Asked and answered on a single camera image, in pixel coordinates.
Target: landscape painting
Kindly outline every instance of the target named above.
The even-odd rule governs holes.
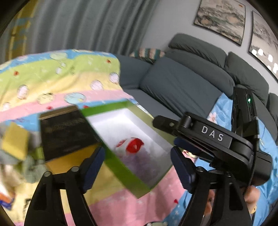
[[[194,24],[215,31],[241,45],[245,5],[235,0],[202,0]]]
[[[260,60],[273,75],[278,71],[278,41],[266,21],[253,11],[253,35],[249,52]]]

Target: gray sofa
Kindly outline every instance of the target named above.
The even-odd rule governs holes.
[[[226,53],[186,34],[176,34],[170,50],[153,65],[117,55],[121,63],[120,85],[153,116],[179,119],[185,111],[206,118],[234,86],[249,88],[259,119],[277,139],[278,96],[269,94],[266,80],[242,58]]]

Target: blue floral fabric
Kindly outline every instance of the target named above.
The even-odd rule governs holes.
[[[230,100],[225,94],[222,94],[217,100],[216,104],[212,108],[207,120],[212,121],[228,130],[231,130],[231,113],[232,113],[233,101]],[[269,214],[270,205],[276,201],[278,198],[278,147],[275,141],[271,137],[269,131],[266,129],[262,121],[259,120],[259,132],[260,132],[260,149],[273,158],[273,170],[268,182],[258,186],[261,195],[257,203],[257,211],[255,215],[255,220],[253,226],[259,226],[263,223],[265,218]],[[208,163],[198,159],[195,163],[196,166],[203,166],[206,170],[211,170],[212,168]],[[165,218],[170,226],[176,226],[179,224],[186,207],[191,199],[191,194],[185,191],[184,195],[179,200],[179,205],[177,205],[173,211]]]

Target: bolt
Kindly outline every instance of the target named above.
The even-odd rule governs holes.
[[[197,167],[197,171],[199,171],[199,172],[203,172],[203,171],[204,171],[204,168],[203,168],[203,167],[201,167],[201,166],[198,166],[198,167]]]
[[[48,176],[51,175],[51,172],[47,171],[47,172],[45,172],[43,175],[44,175],[45,177],[48,177]]]
[[[78,166],[74,166],[71,168],[71,171],[73,172],[77,172],[79,170],[79,167]]]

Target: white wall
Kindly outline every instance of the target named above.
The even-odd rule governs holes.
[[[176,33],[197,37],[223,49],[226,53],[232,51],[239,55],[265,78],[269,84],[269,92],[278,95],[276,80],[257,59],[248,53],[253,28],[252,10],[256,10],[247,1],[238,1],[246,7],[245,30],[241,46],[212,31],[193,25],[200,4],[199,0],[160,0],[141,46],[165,50]]]

